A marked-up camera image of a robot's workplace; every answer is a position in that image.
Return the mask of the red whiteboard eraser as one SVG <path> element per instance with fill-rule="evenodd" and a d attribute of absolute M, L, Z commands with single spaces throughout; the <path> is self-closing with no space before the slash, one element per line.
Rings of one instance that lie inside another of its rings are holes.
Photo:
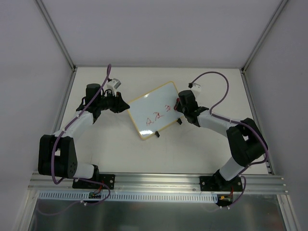
<path fill-rule="evenodd" d="M 176 99 L 176 103 L 175 103 L 175 105 L 174 105 L 174 110 L 177 111 L 179 107 L 180 107 L 180 99 L 177 98 L 177 99 Z"/>

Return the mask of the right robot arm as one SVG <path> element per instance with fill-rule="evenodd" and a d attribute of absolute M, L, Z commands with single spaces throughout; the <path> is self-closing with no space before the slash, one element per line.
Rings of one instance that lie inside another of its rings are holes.
<path fill-rule="evenodd" d="M 197 104 L 192 90 L 183 90 L 178 94 L 174 109 L 182 113 L 190 124 L 210 129 L 228 140 L 230 159 L 201 184 L 202 190 L 225 191 L 249 166 L 267 161 L 268 145 L 254 120 L 246 118 L 235 121 L 214 114 L 209 108 Z"/>

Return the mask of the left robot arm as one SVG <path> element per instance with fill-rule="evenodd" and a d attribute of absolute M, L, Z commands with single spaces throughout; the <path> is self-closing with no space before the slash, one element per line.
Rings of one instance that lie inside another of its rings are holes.
<path fill-rule="evenodd" d="M 117 90 L 120 84 L 118 79 L 110 79 L 107 81 L 106 90 L 103 90 L 100 84 L 88 84 L 86 95 L 82 98 L 72 120 L 61 130 L 40 138 L 38 156 L 40 175 L 51 176 L 55 184 L 64 179 L 83 179 L 89 188 L 95 188 L 100 184 L 98 166 L 77 160 L 75 141 L 97 121 L 102 111 L 121 113 L 130 108 Z"/>

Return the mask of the yellow framed whiteboard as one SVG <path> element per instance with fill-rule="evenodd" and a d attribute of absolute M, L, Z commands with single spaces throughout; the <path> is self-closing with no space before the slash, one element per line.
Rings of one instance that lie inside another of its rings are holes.
<path fill-rule="evenodd" d="M 177 98 L 176 85 L 169 81 L 128 103 L 128 114 L 141 139 L 148 139 L 182 117 L 174 109 Z"/>

